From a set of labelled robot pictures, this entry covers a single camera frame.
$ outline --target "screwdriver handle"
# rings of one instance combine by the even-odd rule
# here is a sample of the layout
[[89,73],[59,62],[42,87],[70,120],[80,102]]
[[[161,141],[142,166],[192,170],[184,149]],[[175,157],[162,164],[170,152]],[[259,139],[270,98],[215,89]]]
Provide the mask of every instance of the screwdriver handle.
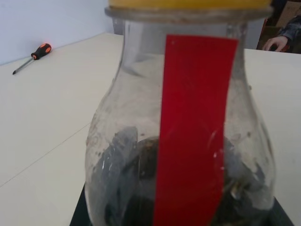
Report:
[[46,56],[51,51],[51,46],[48,43],[42,44],[34,53],[31,54],[34,60],[39,60]]

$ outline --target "clear glass jar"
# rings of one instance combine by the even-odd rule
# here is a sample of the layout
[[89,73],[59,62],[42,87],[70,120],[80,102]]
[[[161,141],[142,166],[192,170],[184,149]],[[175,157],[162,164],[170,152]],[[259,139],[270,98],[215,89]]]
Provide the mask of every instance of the clear glass jar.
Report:
[[[108,9],[107,14],[126,19],[125,39],[118,73],[93,117],[87,138],[85,191],[94,226],[171,225],[153,222],[158,201],[156,182],[158,147],[162,142],[159,136],[166,37],[170,34],[238,40],[225,120],[220,125],[223,150],[212,156],[216,161],[216,155],[223,158],[223,167],[216,172],[223,176],[221,197],[214,214],[207,214],[209,220],[205,224],[205,220],[200,224],[199,219],[191,219],[192,215],[186,225],[264,225],[274,200],[274,160],[267,130],[246,80],[243,46],[247,20],[261,17],[268,11],[158,11],[153,14]],[[187,155],[189,151],[183,152],[183,159]],[[210,196],[210,190],[220,182],[217,179],[212,184],[204,183],[198,188],[196,202],[202,202],[203,196]],[[194,205],[187,204],[183,208],[190,211],[190,206]]]

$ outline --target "jar neck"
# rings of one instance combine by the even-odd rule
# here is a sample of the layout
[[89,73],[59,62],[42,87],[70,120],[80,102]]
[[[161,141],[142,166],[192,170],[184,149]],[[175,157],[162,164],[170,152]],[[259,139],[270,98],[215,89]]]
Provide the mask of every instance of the jar neck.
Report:
[[233,65],[232,78],[245,79],[244,45],[246,30],[246,23],[163,24],[126,21],[121,67],[130,67],[130,65],[141,62],[152,56],[164,56],[166,37],[169,34],[211,36],[236,39],[239,41]]

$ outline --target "red paper strip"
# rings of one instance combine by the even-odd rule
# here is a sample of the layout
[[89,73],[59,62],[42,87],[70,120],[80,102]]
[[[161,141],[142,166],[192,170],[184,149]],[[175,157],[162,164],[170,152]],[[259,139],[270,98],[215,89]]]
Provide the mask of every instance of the red paper strip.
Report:
[[223,124],[237,40],[166,40],[154,226],[207,226],[222,197]]

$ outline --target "sleeve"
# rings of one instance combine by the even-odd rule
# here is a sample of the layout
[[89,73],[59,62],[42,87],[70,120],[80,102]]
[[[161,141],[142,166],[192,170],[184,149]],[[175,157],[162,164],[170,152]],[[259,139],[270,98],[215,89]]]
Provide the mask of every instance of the sleeve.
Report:
[[278,36],[285,36],[293,41],[298,34],[298,31],[301,29],[301,16],[295,16],[291,19],[286,27],[282,28]]

